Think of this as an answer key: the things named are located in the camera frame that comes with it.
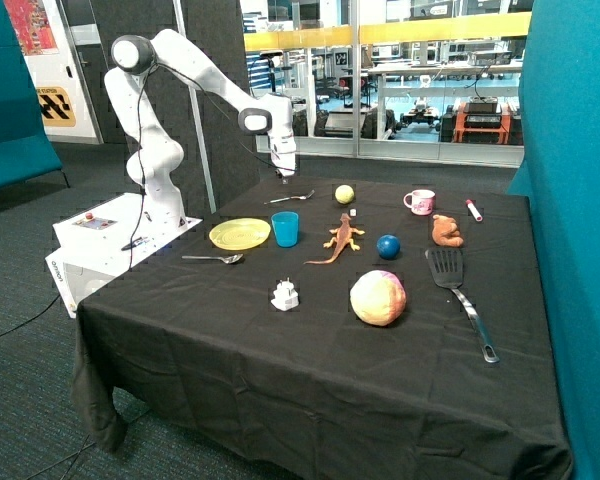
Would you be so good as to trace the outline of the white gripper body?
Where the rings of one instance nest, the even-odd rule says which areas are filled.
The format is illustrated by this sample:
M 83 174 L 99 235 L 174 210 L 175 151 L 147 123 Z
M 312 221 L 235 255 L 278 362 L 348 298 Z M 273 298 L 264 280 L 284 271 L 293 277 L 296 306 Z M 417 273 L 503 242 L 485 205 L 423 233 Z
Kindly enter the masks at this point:
M 296 171 L 296 142 L 293 134 L 270 133 L 270 157 L 281 176 L 292 176 Z

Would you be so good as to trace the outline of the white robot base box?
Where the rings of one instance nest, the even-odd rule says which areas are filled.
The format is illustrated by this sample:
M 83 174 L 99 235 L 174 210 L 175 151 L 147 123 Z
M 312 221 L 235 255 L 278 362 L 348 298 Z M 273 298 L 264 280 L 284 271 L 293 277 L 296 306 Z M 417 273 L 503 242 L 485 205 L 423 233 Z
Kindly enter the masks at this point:
M 53 225 L 60 247 L 46 263 L 68 315 L 78 304 L 201 220 L 162 223 L 146 197 L 124 193 Z

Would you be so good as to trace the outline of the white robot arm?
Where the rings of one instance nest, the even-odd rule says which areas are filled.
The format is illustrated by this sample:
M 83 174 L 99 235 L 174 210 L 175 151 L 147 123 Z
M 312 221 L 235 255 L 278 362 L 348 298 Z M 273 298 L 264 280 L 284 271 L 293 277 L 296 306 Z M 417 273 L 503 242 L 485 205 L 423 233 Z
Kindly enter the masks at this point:
M 121 36 L 113 43 L 112 58 L 115 67 L 106 73 L 105 87 L 123 130 L 138 142 L 139 149 L 128 160 L 127 171 L 145 189 L 145 211 L 153 227 L 171 230 L 186 224 L 181 192 L 171 180 L 184 150 L 166 133 L 145 93 L 149 74 L 157 68 L 228 102 L 237 110 L 242 131 L 269 137 L 277 172 L 282 176 L 295 172 L 293 108 L 288 97 L 267 93 L 255 98 L 247 94 L 202 50 L 171 29 L 160 31 L 151 40 Z

